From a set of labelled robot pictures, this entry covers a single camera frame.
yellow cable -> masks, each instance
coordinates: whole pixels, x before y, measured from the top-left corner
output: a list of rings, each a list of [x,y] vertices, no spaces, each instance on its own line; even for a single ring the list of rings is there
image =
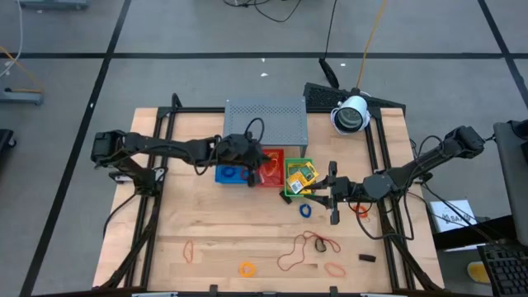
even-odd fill
[[[39,82],[38,79],[35,78],[35,76],[27,71],[24,66],[22,66],[18,61],[15,60],[15,58],[13,58],[13,56],[11,56],[11,54],[9,54],[9,52],[3,48],[3,46],[0,46],[0,50],[2,50],[2,52],[4,52],[4,54],[7,55],[7,57],[9,57],[9,59],[16,65],[18,66],[26,75],[27,77],[37,86],[39,87],[40,89],[39,90],[32,90],[32,89],[15,89],[15,90],[12,90],[13,92],[38,92],[38,93],[42,93],[44,92],[44,87],[42,87],[42,84]]]
[[[376,31],[376,28],[378,27],[378,24],[380,23],[381,15],[383,14],[383,10],[385,9],[386,4],[387,4],[387,0],[383,0],[383,2],[381,3],[381,6],[379,7],[378,16],[376,17],[374,26],[372,27],[372,31],[370,32],[369,40],[366,42],[365,51],[363,52],[363,60],[361,60],[360,75],[357,78],[356,87],[360,87],[361,76],[363,75],[363,65],[365,64],[365,60],[366,60],[366,53],[369,51],[369,46],[370,46],[370,42],[372,41],[372,36],[374,36],[374,32]]]

white label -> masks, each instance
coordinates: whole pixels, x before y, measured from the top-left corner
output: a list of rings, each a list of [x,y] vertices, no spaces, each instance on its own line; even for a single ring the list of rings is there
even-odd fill
[[[290,185],[291,190],[297,194],[303,189],[303,184],[300,183],[300,181],[295,181]]]

white camera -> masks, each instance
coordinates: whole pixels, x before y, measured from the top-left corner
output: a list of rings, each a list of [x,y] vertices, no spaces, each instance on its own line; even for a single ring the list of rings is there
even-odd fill
[[[352,96],[330,112],[330,120],[339,134],[352,134],[363,130],[370,122],[370,113],[363,97]]]

blue rubber band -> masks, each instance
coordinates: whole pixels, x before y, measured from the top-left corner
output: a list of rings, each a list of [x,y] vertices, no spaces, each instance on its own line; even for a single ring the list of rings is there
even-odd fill
[[[237,170],[234,167],[222,168],[222,175],[225,177],[234,177],[235,174],[237,174]]]
[[[307,208],[308,209],[308,213],[305,213],[304,212],[304,209]],[[311,215],[312,215],[312,207],[310,205],[307,205],[307,204],[303,204],[299,207],[299,212],[300,212],[300,215],[303,216],[303,218],[309,218]]]

yellow package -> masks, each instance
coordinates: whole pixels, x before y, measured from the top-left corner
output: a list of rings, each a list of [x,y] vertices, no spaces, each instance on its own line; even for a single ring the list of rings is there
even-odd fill
[[[294,194],[311,194],[310,190],[301,191],[305,186],[311,185],[315,182],[315,178],[319,175],[311,162],[305,165],[296,167],[296,172],[291,174],[286,180],[290,189]]]

